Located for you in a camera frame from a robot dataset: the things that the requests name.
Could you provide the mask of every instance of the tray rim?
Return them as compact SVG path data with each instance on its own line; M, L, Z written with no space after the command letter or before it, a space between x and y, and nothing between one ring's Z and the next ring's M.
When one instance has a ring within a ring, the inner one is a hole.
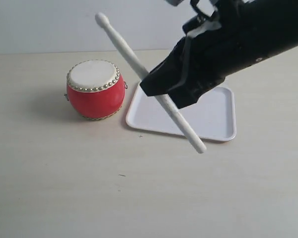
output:
M142 131L147 131L147 132L153 132L153 133L162 133L162 134L165 134L165 135L176 135L176 136L185 137L183 134L171 133L171 132L159 131L159 130L152 130L152 129L145 129L143 127L139 127L139 126L136 126L133 123L131 123L130 116L131 116L131 112L133 110L133 105L134 105L134 102L135 102L136 98L138 97L138 94L140 93L139 90L142 90L141 87L140 87L140 83L141 82L139 82L137 84L137 88L136 88L136 90L134 92L134 95L133 95L133 98L132 98L132 100L130 102L130 105L129 105L129 108L128 108L128 111L127 111L127 114L126 114L126 117L125 117L126 124L130 128L137 129L137 130L142 130ZM233 133L232 133L231 136L225 137L225 138L224 137L221 137L221 138L218 138L218 137L207 137L207 136L199 136L199 138L201 140L210 140L210 141L218 141L218 142L228 142L228 141L231 141L231 140L235 139L236 134L237 134L237 129L236 129L236 113L235 113L235 95L234 95L233 91L229 87L227 87L227 86L217 86L215 88L225 89L230 94L230 98L231 98L230 103L231 103L231 106L232 106L232 120L233 120L233 125L232 126L233 126Z

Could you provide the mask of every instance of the drumstick tip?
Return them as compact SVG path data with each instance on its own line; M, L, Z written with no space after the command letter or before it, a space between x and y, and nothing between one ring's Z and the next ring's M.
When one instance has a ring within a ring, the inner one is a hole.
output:
M105 28L106 26L110 25L108 17L102 12L99 12L95 15L95 20L101 28Z

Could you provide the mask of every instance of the white drumhead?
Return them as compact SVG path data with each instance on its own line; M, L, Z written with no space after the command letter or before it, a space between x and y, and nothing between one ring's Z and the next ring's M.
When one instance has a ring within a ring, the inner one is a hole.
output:
M78 88L98 88L117 75L114 64L104 60L89 60L76 65L69 73L69 82Z

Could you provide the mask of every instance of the drumhead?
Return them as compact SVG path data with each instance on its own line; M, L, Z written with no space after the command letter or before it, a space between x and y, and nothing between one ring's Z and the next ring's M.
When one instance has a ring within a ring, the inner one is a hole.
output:
M72 87L92 91L108 88L118 80L119 75L117 67L108 61L88 60L72 68L68 74L68 82Z

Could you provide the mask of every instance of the white table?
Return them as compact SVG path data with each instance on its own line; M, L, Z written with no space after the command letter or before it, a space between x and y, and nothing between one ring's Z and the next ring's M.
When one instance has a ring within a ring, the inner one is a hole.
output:
M64 97L89 59L129 86L104 121ZM137 81L117 52L0 55L0 238L298 238L298 48L227 78L237 137L203 155L127 128Z

